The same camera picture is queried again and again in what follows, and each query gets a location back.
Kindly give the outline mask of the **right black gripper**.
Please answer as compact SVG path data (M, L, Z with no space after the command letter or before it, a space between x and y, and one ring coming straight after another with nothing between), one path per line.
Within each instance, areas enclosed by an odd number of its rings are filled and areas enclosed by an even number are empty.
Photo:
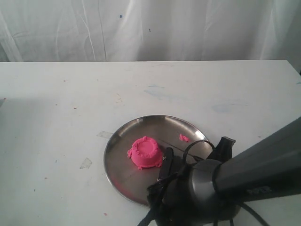
M232 158L235 140L221 137L211 153L211 159L226 162ZM195 202L191 189L190 170L181 170L151 185L149 188L150 210L146 225L155 221L159 226L194 226Z

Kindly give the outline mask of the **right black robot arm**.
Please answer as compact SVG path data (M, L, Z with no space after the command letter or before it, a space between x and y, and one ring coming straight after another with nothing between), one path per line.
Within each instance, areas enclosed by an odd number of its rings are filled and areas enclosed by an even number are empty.
M147 189L150 210L140 225L232 223L244 209L265 226L267 222L248 202L301 192L300 119L237 156L232 156L234 143L222 137L206 159L195 157L194 163L187 162L188 148L182 157L166 148L159 178Z

